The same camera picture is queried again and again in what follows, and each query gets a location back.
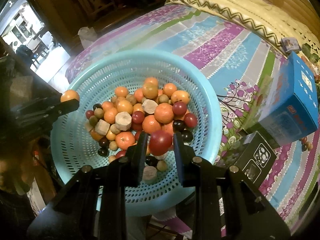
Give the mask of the striped floral bed sheet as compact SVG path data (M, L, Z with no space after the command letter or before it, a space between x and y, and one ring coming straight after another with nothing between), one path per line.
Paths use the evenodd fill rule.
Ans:
M185 5L149 12L96 40L67 69L69 82L103 57L129 49L176 54L197 67L219 97L223 156L239 140L239 128L256 101L262 80L276 73L283 55L255 33ZM319 186L319 132L308 137L311 151L295 141L276 149L276 161L260 191L295 231Z

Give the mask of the round banana slice in basket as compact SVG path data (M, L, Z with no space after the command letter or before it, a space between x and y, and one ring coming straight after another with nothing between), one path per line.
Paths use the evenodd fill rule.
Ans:
M115 124L120 131L127 131L131 128L132 116L127 112L120 112L116 115Z

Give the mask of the red plum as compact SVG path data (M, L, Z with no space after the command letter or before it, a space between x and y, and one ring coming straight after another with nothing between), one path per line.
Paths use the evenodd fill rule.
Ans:
M168 152L172 146L172 135L165 131L155 131L151 134L149 140L149 149L151 154L160 156Z

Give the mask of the large orange tangerine centre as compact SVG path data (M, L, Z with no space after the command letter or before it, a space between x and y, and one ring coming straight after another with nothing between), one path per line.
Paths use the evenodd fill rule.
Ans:
M155 109L154 117L161 124L168 124L172 122L174 118L172 105L168 103L159 104Z

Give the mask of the small purple packet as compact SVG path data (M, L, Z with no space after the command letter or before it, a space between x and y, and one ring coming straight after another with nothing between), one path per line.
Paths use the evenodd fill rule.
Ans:
M283 51L287 55L291 54L292 52L299 53L301 51L298 40L294 37L283 37L281 38L280 43Z

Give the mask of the cream quilted blanket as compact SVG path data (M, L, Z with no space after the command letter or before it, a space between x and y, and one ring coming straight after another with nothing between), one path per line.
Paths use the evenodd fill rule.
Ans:
M304 23L263 0L166 0L166 4L183 4L237 23L279 50L282 38L294 37L319 55L319 40Z

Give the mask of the small red cherry tomato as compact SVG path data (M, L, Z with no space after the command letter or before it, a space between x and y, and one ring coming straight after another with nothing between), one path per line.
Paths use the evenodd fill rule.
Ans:
M308 138L307 137L303 137L300 141L302 144L306 144Z

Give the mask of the blue cardboard box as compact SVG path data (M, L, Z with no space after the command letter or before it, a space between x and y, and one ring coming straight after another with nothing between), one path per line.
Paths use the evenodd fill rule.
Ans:
M259 132L279 148L317 131L318 100L312 71L292 52L273 77L266 76L243 129Z

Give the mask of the black cardboard box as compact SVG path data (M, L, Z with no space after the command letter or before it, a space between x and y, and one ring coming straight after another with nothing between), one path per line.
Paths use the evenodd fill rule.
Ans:
M237 166L248 179L259 187L276 160L276 154L259 132L243 137L232 146Z

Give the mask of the small green-brown fruit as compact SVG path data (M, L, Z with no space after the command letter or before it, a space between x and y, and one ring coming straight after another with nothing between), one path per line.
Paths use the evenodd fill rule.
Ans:
M313 149L313 144L311 142L307 141L306 147L307 147L308 151L311 151Z

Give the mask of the light blue plastic basket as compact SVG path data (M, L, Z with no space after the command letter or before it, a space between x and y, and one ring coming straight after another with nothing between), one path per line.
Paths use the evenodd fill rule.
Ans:
M185 145L213 163L219 151L222 120L212 85L189 61L164 51L128 50L91 65L71 84L80 96L78 110L54 122L51 149L54 164L67 183L85 165L107 166L136 145L142 132L180 132ZM154 112L161 103L172 105L174 118L159 123ZM132 116L131 128L120 131L116 115ZM143 179L125 190L128 216L164 211L194 192L178 179L173 145L144 162Z

